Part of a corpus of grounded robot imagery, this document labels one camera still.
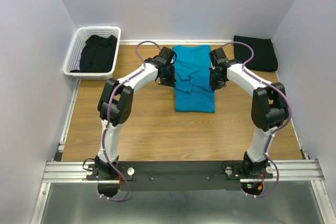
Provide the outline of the blue t-shirt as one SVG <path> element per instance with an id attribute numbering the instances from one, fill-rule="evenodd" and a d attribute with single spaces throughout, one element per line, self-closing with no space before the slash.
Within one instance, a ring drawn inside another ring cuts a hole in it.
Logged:
<path id="1" fill-rule="evenodd" d="M 174 46 L 175 110 L 177 112 L 215 112 L 215 94 L 209 87 L 211 60 L 209 45 Z"/>

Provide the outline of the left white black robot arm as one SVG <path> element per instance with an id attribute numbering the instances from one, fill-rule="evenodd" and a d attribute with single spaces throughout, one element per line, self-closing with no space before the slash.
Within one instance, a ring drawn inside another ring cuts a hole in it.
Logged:
<path id="1" fill-rule="evenodd" d="M 131 114 L 134 94 L 152 81 L 174 87 L 174 63 L 177 54 L 164 46 L 153 58 L 142 59 L 137 70 L 119 79 L 106 81 L 98 103 L 102 124 L 100 149 L 94 159 L 98 173 L 104 179 L 121 176 L 117 171 L 118 144 L 123 123 Z"/>

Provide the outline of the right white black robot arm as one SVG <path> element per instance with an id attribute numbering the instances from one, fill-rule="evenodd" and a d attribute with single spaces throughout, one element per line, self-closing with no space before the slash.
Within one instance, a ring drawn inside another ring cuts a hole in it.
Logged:
<path id="1" fill-rule="evenodd" d="M 276 132 L 289 119 L 289 105 L 282 83 L 272 83 L 248 70 L 238 60 L 229 60 L 222 48 L 209 53 L 212 66 L 209 86 L 221 89 L 227 81 L 243 88 L 252 97 L 251 119 L 255 130 L 251 145 L 244 154 L 242 173 L 255 177 L 267 167 L 268 152 Z"/>

